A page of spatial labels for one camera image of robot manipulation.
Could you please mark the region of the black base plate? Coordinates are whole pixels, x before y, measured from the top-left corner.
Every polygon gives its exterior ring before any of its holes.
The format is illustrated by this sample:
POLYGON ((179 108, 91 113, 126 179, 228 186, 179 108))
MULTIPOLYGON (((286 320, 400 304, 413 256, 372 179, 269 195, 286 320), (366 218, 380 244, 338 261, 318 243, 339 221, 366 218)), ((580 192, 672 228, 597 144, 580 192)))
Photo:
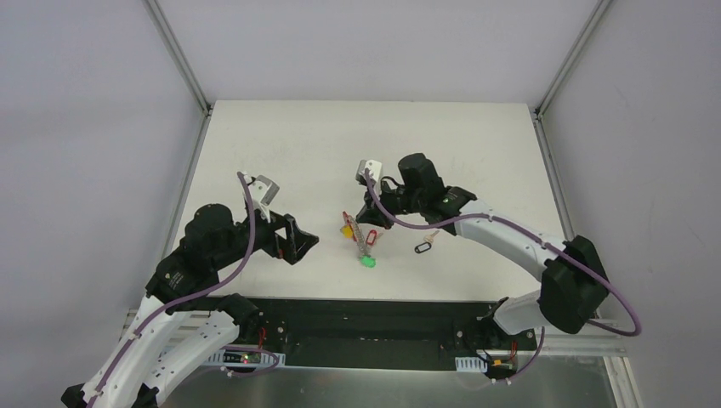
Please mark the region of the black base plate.
POLYGON ((287 366, 453 371, 458 358, 513 346, 534 352, 536 333, 483 335, 488 302, 401 302, 252 297, 261 315, 242 343, 262 346, 287 366))

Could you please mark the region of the left aluminium frame rail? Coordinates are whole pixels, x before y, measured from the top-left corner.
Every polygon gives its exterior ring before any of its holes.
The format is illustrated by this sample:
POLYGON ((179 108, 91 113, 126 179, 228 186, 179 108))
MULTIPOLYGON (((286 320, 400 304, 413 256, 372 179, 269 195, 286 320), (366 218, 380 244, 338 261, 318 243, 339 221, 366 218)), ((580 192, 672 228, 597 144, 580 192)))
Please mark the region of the left aluminium frame rail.
POLYGON ((201 113, 208 117, 212 113, 213 104, 208 100, 202 85, 191 67, 172 25, 166 16, 162 5, 157 0, 144 0, 143 4, 147 10, 150 20, 156 27, 159 37, 163 42, 168 55, 176 66, 185 86, 196 102, 201 113))

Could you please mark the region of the right aluminium frame rail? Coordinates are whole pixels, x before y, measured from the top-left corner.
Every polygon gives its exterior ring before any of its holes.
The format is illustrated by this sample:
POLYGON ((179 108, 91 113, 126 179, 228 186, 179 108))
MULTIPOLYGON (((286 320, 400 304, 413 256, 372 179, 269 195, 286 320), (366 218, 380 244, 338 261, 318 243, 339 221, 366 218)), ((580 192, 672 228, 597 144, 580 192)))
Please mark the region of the right aluminium frame rail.
POLYGON ((535 115, 538 120, 542 120, 551 108, 553 102, 559 95, 561 88, 571 77, 576 64, 582 57, 588 43, 599 28, 609 8, 615 3, 614 0, 598 0, 576 39, 571 45, 570 50, 564 57, 559 69, 557 70, 553 80, 550 82, 546 92, 542 96, 541 101, 535 108, 535 115))

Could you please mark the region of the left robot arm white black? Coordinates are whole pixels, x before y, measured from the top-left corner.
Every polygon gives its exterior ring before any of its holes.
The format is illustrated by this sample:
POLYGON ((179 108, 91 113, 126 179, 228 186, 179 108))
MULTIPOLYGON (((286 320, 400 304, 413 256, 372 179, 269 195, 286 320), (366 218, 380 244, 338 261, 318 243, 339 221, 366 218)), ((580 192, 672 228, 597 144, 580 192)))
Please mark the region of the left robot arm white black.
POLYGON ((236 222, 222 204, 199 208, 179 246, 145 287, 131 326, 109 359, 61 397, 67 407, 158 407, 190 373, 222 347, 260 344, 260 309, 240 294, 212 296, 219 271, 263 251, 298 263, 319 243, 289 214, 265 220, 253 210, 236 222))

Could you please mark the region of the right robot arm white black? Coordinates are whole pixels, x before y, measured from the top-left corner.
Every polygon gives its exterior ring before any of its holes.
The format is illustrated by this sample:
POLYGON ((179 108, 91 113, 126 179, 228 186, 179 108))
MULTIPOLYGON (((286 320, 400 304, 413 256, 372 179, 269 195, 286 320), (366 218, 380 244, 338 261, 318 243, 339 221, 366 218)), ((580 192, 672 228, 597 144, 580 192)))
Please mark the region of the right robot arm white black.
POLYGON ((577 334, 606 299, 604 272, 593 244, 576 237, 563 241, 495 214, 475 194, 446 186, 423 153, 403 157, 402 181, 383 176, 382 165, 362 160, 355 178, 366 187, 356 216, 362 224, 390 229, 397 216, 417 213, 426 228, 481 244, 517 264, 540 284, 537 291, 499 300, 478 323, 478 333, 496 349, 525 330, 553 326, 577 334))

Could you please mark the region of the front aluminium extrusion rail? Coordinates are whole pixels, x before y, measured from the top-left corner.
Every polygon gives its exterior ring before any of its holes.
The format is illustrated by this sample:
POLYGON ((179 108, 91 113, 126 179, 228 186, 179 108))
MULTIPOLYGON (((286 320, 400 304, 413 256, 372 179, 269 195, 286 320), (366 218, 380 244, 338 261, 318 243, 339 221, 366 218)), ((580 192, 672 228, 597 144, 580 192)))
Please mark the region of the front aluminium extrusion rail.
POLYGON ((622 336, 590 324, 576 334, 547 326, 542 352, 564 357, 618 357, 626 355, 626 346, 622 336))

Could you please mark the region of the key with black tag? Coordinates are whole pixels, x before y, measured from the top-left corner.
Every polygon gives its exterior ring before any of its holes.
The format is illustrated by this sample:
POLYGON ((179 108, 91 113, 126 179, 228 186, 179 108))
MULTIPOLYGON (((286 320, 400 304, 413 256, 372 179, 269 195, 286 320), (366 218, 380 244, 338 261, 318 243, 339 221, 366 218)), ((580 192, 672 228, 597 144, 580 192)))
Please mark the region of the key with black tag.
POLYGON ((435 230, 424 236, 423 241, 414 247, 414 252, 416 254, 422 254, 429 251, 433 247, 434 239, 439 233, 439 230, 435 230))

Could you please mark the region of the aluminium frame rail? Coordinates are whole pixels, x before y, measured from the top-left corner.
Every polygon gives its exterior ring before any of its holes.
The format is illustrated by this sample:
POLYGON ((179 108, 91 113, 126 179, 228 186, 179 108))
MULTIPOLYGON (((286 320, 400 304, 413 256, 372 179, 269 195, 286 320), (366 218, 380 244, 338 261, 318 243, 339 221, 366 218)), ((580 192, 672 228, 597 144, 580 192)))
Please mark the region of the aluminium frame rail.
POLYGON ((538 120, 542 120, 551 108, 553 102, 559 95, 561 88, 571 77, 576 64, 582 57, 588 43, 599 28, 609 8, 615 3, 614 0, 598 0, 576 39, 571 45, 570 50, 564 57, 559 69, 557 70, 553 80, 550 82, 546 92, 542 96, 541 101, 535 108, 535 115, 538 120))
POLYGON ((208 117, 212 113, 213 104, 208 100, 202 85, 191 67, 172 25, 166 16, 162 5, 157 0, 144 0, 143 4, 147 10, 150 20, 156 27, 159 37, 163 42, 168 55, 176 66, 185 86, 196 102, 201 113, 208 117))

